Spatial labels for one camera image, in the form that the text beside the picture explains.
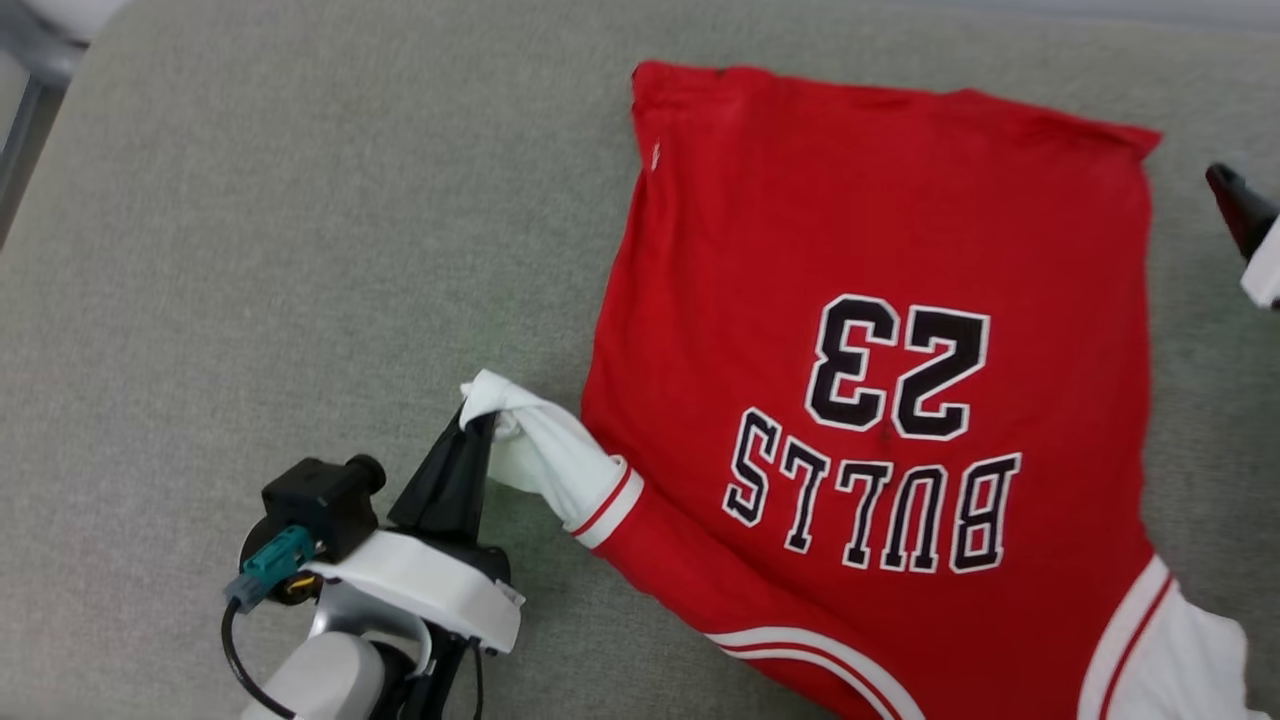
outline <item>robotic arm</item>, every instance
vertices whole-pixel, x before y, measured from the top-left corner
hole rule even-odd
[[[477,542],[494,421],[463,428],[454,415],[387,528],[370,503],[387,478],[369,456],[307,459],[262,489],[266,516],[241,551],[221,626],[232,671],[255,700],[243,720],[434,720],[468,651],[477,684],[480,652],[511,652],[525,598],[508,584],[506,553]],[[316,607],[307,641],[260,687],[232,625],[262,600]],[[481,706],[483,687],[476,717]]]

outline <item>black lettering with white outline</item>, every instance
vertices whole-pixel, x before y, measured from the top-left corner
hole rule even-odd
[[[742,421],[737,428],[737,443],[733,448],[733,462],[731,462],[733,477],[741,484],[730,483],[721,506],[748,528],[755,527],[760,521],[764,515],[764,501],[769,495],[769,477],[753,460],[751,448],[755,445],[755,438],[760,438],[759,455],[772,465],[778,451],[778,436],[781,434],[782,425],[758,407],[749,407],[742,413]]]
[[[800,469],[805,468],[804,478],[799,478]],[[831,459],[797,441],[795,437],[787,438],[786,450],[782,452],[782,474],[792,480],[800,479],[800,492],[796,496],[796,516],[791,523],[791,532],[787,533],[787,550],[796,552],[809,552],[809,525],[813,524],[813,503],[818,500],[818,486],[827,477],[831,469]]]
[[[805,409],[823,425],[865,430],[884,416],[884,391],[859,387],[854,396],[840,397],[842,380],[867,379],[869,351],[847,342],[850,328],[865,331],[863,341],[897,345],[897,313],[888,302],[863,295],[841,295],[822,310],[822,327],[814,350],[818,361],[809,375]]]
[[[924,402],[977,373],[987,364],[988,315],[911,305],[906,320],[906,348],[915,352],[947,351],[897,379],[893,425],[900,436],[947,441],[969,429],[969,406],[942,402],[924,410]]]
[[[992,457],[974,462],[965,470],[960,498],[956,502],[956,527],[951,538],[951,569],[956,573],[989,570],[1005,556],[1005,505],[1009,486],[1023,468],[1023,454]],[[977,506],[979,484],[991,483],[987,502]],[[978,550],[970,544],[974,534],[983,532]]]
[[[938,568],[938,516],[942,512],[942,496],[947,488],[947,470],[942,465],[922,465],[913,468],[902,477],[893,500],[893,519],[890,523],[888,543],[881,556],[881,568],[902,571],[906,561],[902,555],[911,506],[915,505],[918,489],[924,488],[925,497],[916,514],[918,529],[915,547],[911,548],[910,570],[913,573],[934,573]]]
[[[876,501],[879,498],[884,484],[893,475],[892,462],[855,462],[845,460],[840,464],[840,473],[836,477],[836,489],[852,493],[854,486],[860,484],[863,497],[858,501],[858,511],[854,515],[854,530],[845,546],[845,557],[841,564],[850,568],[865,570],[870,548],[868,538],[870,536],[872,516],[876,512]]]

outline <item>gray fabric surface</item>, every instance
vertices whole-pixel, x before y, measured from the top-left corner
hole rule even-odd
[[[237,714],[219,591],[266,480],[366,451],[385,511],[481,366],[576,406],[649,56],[1167,132],[1144,514],[1280,712],[1280,319],[1238,292],[1201,179],[1220,158],[1280,193],[1276,37],[847,0],[142,0],[86,58],[0,252],[0,715]],[[494,488],[484,532],[529,596],[489,716],[822,716],[540,500]],[[255,612],[251,670],[307,621]],[[470,671],[457,688],[468,716]]]

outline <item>basketball jersey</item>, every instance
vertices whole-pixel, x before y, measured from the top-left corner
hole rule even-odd
[[[1139,520],[1143,158],[974,91],[645,63],[567,527],[849,717],[1247,717]]]

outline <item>white stripe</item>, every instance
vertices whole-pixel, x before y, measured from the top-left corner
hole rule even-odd
[[[631,509],[636,506],[636,501],[640,500],[640,491],[644,489],[644,479],[640,477],[640,473],[631,470],[622,482],[622,489],[613,498],[613,503],[609,505],[586,532],[577,536],[577,542],[594,550],[598,544],[609,539],[613,530],[618,529],[622,520],[626,520],[627,514],[631,512]]]
[[[1124,596],[1107,629],[1102,633],[1093,650],[1093,659],[1089,669],[1084,673],[1084,684],[1080,685],[1080,701],[1076,706],[1076,720],[1102,720],[1102,701],[1106,700],[1107,687],[1111,678],[1120,669],[1120,659],[1124,657],[1129,641],[1133,639],[1142,619],[1151,609],[1151,603],[1160,596],[1160,588],[1165,587],[1169,579],[1169,568],[1158,556],[1151,559],[1147,568],[1134,580],[1129,593]]]
[[[778,655],[785,652],[800,652],[791,648],[760,648],[759,651],[735,651],[736,647],[749,647],[749,646],[767,646],[767,644],[799,644],[805,647],[812,647],[814,650],[820,650],[827,655],[840,659],[844,664],[852,667],[858,674],[867,679],[888,703],[893,707],[893,711],[902,720],[924,720],[924,714],[920,712],[920,707],[915,705],[915,700],[911,694],[906,692],[895,678],[890,675],[887,670],[881,667],[874,660],[867,657],[865,655],[858,652],[856,650],[849,647],[847,644],[814,633],[813,630],[805,630],[801,628],[751,628],[749,630],[739,630],[736,633],[724,633],[717,635],[707,635],[716,644],[719,644],[724,652],[733,655],[735,657],[741,657],[741,655],[735,655],[735,652],[767,652],[773,655],[762,655],[759,657],[792,657],[791,655]],[[845,680],[854,687],[868,702],[874,705],[883,717],[891,717],[891,715],[884,715],[883,705],[876,698],[876,693],[870,692],[863,683],[858,682],[849,673],[840,673],[833,670],[828,660],[822,656],[813,657],[795,657],[796,660],[806,660],[814,662],[815,665],[822,665],[827,670],[831,670],[840,679]]]
[[[861,680],[859,680],[852,674],[841,667],[840,664],[832,662],[826,656],[795,648],[764,648],[764,650],[742,650],[742,651],[726,650],[724,653],[728,655],[730,657],[737,657],[740,660],[773,660],[773,659],[804,660],[805,662],[812,662],[814,665],[818,665],[819,667],[826,667],[833,675],[852,685],[855,691],[858,691],[864,698],[867,698],[867,702],[869,702],[872,707],[876,708],[876,712],[878,712],[881,717],[883,717],[884,720],[896,720],[893,717],[893,714],[890,712],[887,707],[884,707],[884,703],[882,703],[879,698],[876,697],[876,693],[873,693],[865,684],[863,684]]]

